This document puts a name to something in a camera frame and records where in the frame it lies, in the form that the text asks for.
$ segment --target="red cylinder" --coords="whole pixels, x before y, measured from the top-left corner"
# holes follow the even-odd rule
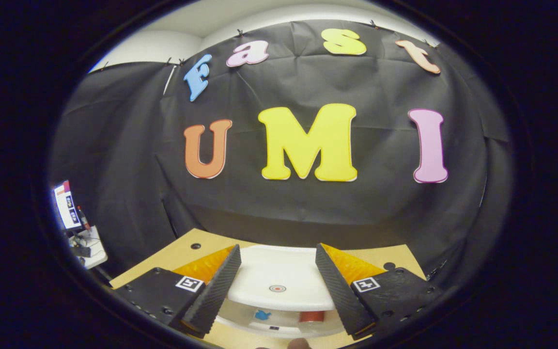
[[[323,322],[324,311],[319,312],[301,312],[298,322]]]

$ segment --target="black fabric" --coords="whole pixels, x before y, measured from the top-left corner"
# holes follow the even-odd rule
[[[332,55],[320,36],[328,28],[358,33],[366,53]],[[267,60],[226,66],[235,47],[254,40],[269,43]],[[396,40],[425,49],[440,75],[418,66]],[[208,87],[190,102],[184,74],[208,53]],[[115,274],[193,227],[295,247],[407,243],[427,274],[450,251],[462,253],[458,246],[482,209],[489,172],[510,171],[507,162],[498,163],[490,153],[494,141],[499,157],[509,157],[511,149],[496,100],[444,45],[432,48],[365,24],[308,20],[230,38],[175,67],[171,78],[170,73],[172,66],[161,63],[91,73],[69,102],[57,135],[52,177],[71,180],[75,200],[104,239],[106,268]],[[266,130],[259,113],[287,107],[308,132],[328,103],[350,104],[357,111],[351,139],[358,178],[323,182],[312,171],[300,179],[286,159],[290,179],[264,179]],[[449,177],[444,183],[416,183],[412,177],[420,150],[407,113],[415,108],[433,109],[445,118],[441,135]],[[200,159],[208,162],[208,126],[219,119],[233,121],[223,172],[214,179],[195,178],[184,164],[184,129],[206,127]],[[318,155],[313,169],[319,161]],[[498,193],[502,201],[510,195],[505,185]],[[485,241],[494,242],[497,234],[492,228]]]

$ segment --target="white wall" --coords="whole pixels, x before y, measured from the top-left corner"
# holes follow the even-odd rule
[[[327,4],[285,6],[246,18],[234,18],[230,25],[217,29],[204,38],[177,31],[151,30],[153,27],[151,24],[147,29],[134,33],[121,42],[90,71],[103,68],[107,62],[109,66],[128,62],[166,62],[169,57],[172,57],[171,62],[177,63],[178,58],[187,59],[205,48],[236,36],[237,29],[247,32],[273,24],[307,19],[340,19],[366,24],[374,20],[379,27],[404,33],[417,40],[426,39],[430,44],[438,45],[439,41],[436,38],[393,14],[385,13],[384,9],[374,12],[356,7]],[[161,19],[161,27],[169,26],[168,19],[168,17]],[[199,26],[208,25],[208,18],[199,18]]]
[[[128,62],[177,63],[178,58],[186,59],[199,51],[202,38],[173,31],[137,32],[113,48],[90,70]]]
[[[370,20],[374,20],[374,23],[379,27],[401,32],[418,40],[427,39],[430,44],[435,46],[439,43],[438,40],[424,31],[393,15],[337,5],[298,5],[257,13],[235,21],[205,37],[201,41],[199,51],[238,35],[237,29],[247,32],[261,27],[272,26],[273,24],[307,19],[341,19],[366,24],[369,24]]]

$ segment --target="foam letter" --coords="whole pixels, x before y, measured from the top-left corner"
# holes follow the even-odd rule
[[[228,66],[241,66],[245,63],[257,64],[263,62],[268,58],[268,53],[266,53],[266,48],[268,47],[268,42],[264,40],[257,40],[252,42],[247,42],[234,49],[235,55],[228,58]]]
[[[348,29],[325,29],[322,31],[324,48],[337,55],[362,55],[367,51],[365,44],[357,40],[359,35]]]
[[[357,178],[352,167],[350,123],[357,114],[348,104],[326,104],[320,108],[310,132],[305,133],[290,109],[270,108],[258,120],[266,125],[267,166],[262,169],[266,179],[288,179],[290,169],[283,163],[288,155],[302,179],[310,170],[319,152],[320,166],[315,175],[321,181],[350,182]]]
[[[202,77],[208,77],[210,74],[210,68],[208,68],[207,62],[212,58],[211,55],[204,55],[191,70],[189,70],[186,75],[184,75],[184,81],[188,82],[188,88],[191,89],[191,102],[195,101],[200,93],[208,86],[206,80],[202,80]]]
[[[232,127],[230,120],[217,120],[210,124],[210,130],[214,133],[214,144],[212,161],[204,164],[200,160],[200,136],[204,126],[194,125],[184,130],[184,163],[188,172],[197,178],[211,179],[217,177],[225,166],[225,148],[228,137],[228,128]]]
[[[412,109],[408,112],[410,120],[417,124],[421,160],[413,177],[419,183],[442,183],[447,180],[448,172],[443,166],[443,141],[440,124],[443,116],[428,109]]]
[[[401,46],[408,51],[410,58],[415,61],[416,64],[430,73],[440,74],[440,68],[437,65],[432,64],[428,61],[425,56],[428,54],[424,49],[418,48],[412,42],[408,40],[396,41],[397,46]]]

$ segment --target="black backdrop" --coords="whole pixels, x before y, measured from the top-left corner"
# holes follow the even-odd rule
[[[558,347],[558,2],[408,3],[501,74],[527,115],[537,156],[536,181],[526,178],[534,194],[511,214],[494,276],[482,279],[474,300],[401,347]],[[153,4],[0,3],[0,348],[164,347],[131,331],[64,272],[37,233],[47,216],[31,204],[30,189],[46,175],[58,106],[91,65],[70,63]]]
[[[328,28],[358,33],[366,53],[330,54],[320,35]],[[235,47],[255,40],[269,42],[268,59],[224,64]],[[418,66],[397,40],[425,49],[440,75]],[[213,57],[208,87],[190,102],[184,75],[206,54]],[[513,176],[505,116],[474,69],[447,44],[434,49],[366,24],[307,20],[245,33],[204,49],[173,74],[172,67],[129,63],[91,73],[64,109],[54,138],[51,183],[71,181],[76,202],[99,227],[109,255],[104,268],[111,273],[124,272],[194,227],[270,245],[407,243],[426,274],[456,257],[467,237],[488,250],[498,236]],[[292,169],[288,180],[264,179],[266,130],[257,115],[287,107],[308,132],[328,103],[357,111],[351,150],[358,178],[331,183],[311,172],[299,179]],[[432,109],[445,118],[444,183],[412,178],[420,155],[411,109]],[[184,164],[184,129],[218,119],[233,121],[226,165],[213,179],[195,178]],[[200,159],[210,161],[210,131],[200,149]],[[313,168],[319,163],[317,157]],[[496,197],[483,201],[484,190]],[[477,238],[471,230],[479,214],[488,217],[489,232]],[[465,262],[480,265],[471,257]]]

